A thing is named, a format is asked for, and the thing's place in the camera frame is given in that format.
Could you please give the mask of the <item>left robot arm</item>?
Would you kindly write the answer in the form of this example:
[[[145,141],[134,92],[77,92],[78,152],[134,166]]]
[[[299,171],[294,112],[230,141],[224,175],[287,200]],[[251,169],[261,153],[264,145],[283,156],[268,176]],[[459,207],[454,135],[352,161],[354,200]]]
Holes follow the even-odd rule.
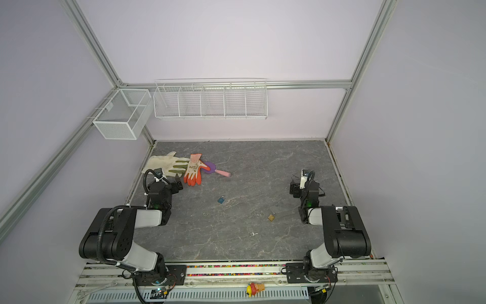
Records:
[[[167,268],[163,255],[137,244],[134,233],[136,229],[168,224],[172,196],[183,190],[181,176],[176,173],[168,178],[160,168],[146,170],[143,174],[145,204],[100,209],[80,242],[80,257],[130,272],[165,277]]]

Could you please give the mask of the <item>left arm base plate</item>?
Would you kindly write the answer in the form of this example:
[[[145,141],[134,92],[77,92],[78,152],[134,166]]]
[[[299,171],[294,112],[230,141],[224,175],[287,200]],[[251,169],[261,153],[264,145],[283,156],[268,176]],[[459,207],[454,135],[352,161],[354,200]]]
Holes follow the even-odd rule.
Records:
[[[138,286],[182,286],[187,273],[187,265],[170,264],[165,270],[159,273],[157,270],[151,272],[136,272],[135,282]]]

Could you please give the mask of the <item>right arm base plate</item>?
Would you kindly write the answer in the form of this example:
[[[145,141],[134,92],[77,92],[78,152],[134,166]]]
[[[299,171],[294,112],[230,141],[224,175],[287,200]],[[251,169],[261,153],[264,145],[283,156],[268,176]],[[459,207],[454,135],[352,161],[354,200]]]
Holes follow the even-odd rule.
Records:
[[[335,283],[338,282],[337,269],[318,269],[304,263],[286,263],[281,268],[290,284],[297,283]]]

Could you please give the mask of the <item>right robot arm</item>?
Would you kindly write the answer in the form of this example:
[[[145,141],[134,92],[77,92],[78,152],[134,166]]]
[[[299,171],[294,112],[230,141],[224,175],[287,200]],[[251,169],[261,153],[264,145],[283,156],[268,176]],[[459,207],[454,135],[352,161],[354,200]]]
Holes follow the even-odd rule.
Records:
[[[328,271],[346,258],[372,253],[369,235],[355,206],[320,205],[325,193],[315,181],[313,170],[303,169],[299,181],[291,182],[289,193],[300,199],[301,222],[323,229],[323,243],[308,251],[303,259],[306,273]]]

